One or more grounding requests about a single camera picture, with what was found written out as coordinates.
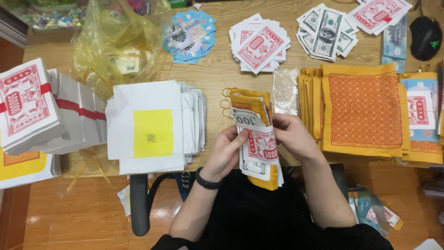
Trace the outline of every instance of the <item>hand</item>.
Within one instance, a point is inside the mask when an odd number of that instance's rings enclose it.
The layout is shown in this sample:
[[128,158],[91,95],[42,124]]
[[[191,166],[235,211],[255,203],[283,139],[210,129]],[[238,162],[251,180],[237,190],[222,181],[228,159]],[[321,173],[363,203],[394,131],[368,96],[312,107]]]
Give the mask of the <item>hand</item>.
[[248,139],[248,131],[244,129],[238,135],[236,125],[219,133],[210,158],[200,176],[210,182],[219,182],[233,169],[239,160],[239,147]]
[[298,161],[312,159],[322,154],[299,117],[273,113],[271,118],[276,139],[282,142]]

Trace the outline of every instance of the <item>black wristband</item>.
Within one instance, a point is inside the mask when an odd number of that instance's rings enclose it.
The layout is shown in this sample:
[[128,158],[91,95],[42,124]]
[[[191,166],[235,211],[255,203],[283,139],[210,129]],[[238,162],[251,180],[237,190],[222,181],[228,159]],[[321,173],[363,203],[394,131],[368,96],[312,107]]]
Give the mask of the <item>black wristband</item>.
[[222,185],[223,179],[219,182],[210,182],[210,181],[206,181],[204,179],[202,179],[202,177],[200,177],[200,171],[203,169],[203,167],[200,167],[196,170],[196,181],[197,183],[199,183],[199,185],[201,185],[202,187],[206,188],[206,189],[219,189]]

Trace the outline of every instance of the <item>left hand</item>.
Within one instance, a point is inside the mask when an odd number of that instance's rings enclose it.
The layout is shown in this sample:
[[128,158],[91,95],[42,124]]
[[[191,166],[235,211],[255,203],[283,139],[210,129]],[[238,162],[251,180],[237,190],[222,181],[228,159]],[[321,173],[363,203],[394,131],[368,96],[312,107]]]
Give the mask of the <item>left hand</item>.
[[213,151],[207,160],[200,176],[210,182],[219,182],[233,169],[239,160],[239,147],[248,139],[248,131],[244,129],[238,135],[236,125],[233,125],[216,138]]

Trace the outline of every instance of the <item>black shirt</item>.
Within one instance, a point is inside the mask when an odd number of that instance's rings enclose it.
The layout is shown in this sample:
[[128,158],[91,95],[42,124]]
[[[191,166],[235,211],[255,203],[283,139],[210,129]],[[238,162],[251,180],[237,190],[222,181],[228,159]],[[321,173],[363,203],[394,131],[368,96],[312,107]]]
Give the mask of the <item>black shirt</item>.
[[172,238],[166,234],[152,250],[187,248],[393,249],[390,242],[366,224],[326,229],[314,224],[306,199],[291,177],[285,176],[281,188],[269,191],[251,184],[240,170],[231,171],[225,178],[198,242]]

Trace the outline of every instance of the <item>computer mouse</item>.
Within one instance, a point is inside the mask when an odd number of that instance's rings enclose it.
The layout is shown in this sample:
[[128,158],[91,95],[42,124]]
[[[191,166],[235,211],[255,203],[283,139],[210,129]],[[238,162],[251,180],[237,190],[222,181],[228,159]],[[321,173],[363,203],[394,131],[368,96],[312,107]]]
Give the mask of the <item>computer mouse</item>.
[[421,61],[432,59],[441,48],[443,33],[439,23],[426,16],[420,16],[412,22],[410,30],[412,56]]

